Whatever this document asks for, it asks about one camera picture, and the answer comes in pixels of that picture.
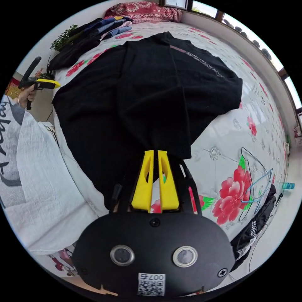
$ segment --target hand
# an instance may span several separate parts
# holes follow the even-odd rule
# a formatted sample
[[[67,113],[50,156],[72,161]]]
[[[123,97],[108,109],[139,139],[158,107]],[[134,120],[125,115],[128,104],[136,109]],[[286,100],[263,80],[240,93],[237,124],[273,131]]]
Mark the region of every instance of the hand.
[[[23,109],[25,109],[27,106],[27,99],[31,102],[34,101],[36,94],[37,94],[37,91],[34,90],[34,88],[35,88],[35,85],[32,85],[20,92],[18,99],[19,99],[20,106]]]

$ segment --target white wall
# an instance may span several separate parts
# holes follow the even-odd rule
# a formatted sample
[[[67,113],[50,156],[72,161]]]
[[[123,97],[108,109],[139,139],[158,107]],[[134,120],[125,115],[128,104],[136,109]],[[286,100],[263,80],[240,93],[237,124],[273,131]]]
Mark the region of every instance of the white wall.
[[[279,77],[277,70],[262,52],[238,32],[211,18],[184,12],[182,22],[200,28],[219,38],[235,49],[250,63],[274,98],[284,124],[285,132],[290,135],[292,148],[300,148],[295,145],[294,128],[298,124],[298,121],[294,111],[293,100]]]

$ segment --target qr code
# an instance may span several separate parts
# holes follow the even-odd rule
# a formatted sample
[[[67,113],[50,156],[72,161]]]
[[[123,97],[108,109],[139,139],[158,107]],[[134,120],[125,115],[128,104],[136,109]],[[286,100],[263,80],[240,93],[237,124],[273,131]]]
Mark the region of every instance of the qr code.
[[[165,274],[138,274],[139,296],[164,296]]]

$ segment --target green plant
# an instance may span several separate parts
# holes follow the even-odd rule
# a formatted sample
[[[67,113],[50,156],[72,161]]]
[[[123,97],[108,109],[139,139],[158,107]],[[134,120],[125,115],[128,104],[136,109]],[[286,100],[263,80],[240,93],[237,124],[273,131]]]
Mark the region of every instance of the green plant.
[[[69,40],[69,33],[77,28],[77,25],[72,25],[69,29],[63,31],[56,40],[51,44],[50,49],[60,51],[60,49],[65,45],[65,43]]]

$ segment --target bottle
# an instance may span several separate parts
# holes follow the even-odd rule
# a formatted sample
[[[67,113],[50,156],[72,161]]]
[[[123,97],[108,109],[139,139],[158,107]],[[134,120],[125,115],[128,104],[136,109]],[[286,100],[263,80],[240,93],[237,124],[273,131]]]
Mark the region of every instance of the bottle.
[[[294,189],[295,188],[295,184],[291,183],[291,182],[284,182],[282,189],[283,190],[290,190],[290,189]]]

